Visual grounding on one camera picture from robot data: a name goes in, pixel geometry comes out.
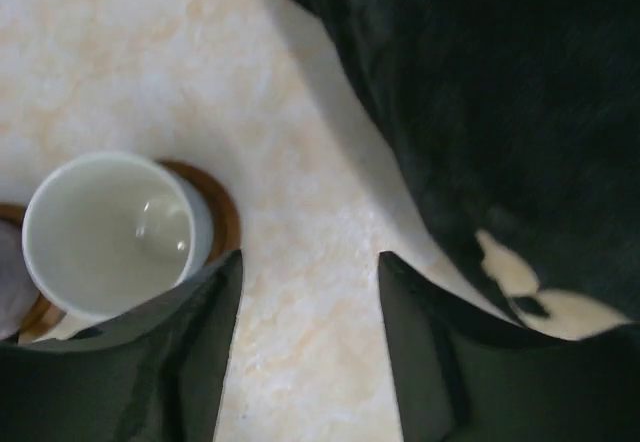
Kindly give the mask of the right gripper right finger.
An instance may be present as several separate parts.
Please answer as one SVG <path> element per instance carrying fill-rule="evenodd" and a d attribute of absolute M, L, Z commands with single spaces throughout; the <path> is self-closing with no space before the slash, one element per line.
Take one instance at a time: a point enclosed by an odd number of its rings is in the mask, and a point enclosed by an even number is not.
<path fill-rule="evenodd" d="M 565 341 L 497 318 L 397 254 L 378 284 L 407 441 L 635 441 L 639 331 Z"/>

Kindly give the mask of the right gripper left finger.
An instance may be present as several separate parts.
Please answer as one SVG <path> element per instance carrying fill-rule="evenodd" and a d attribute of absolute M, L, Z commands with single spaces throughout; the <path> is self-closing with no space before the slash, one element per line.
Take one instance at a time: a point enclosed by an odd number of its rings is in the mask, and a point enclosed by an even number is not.
<path fill-rule="evenodd" d="M 2 440 L 212 440 L 242 286 L 233 250 L 69 339 L 2 344 Z"/>

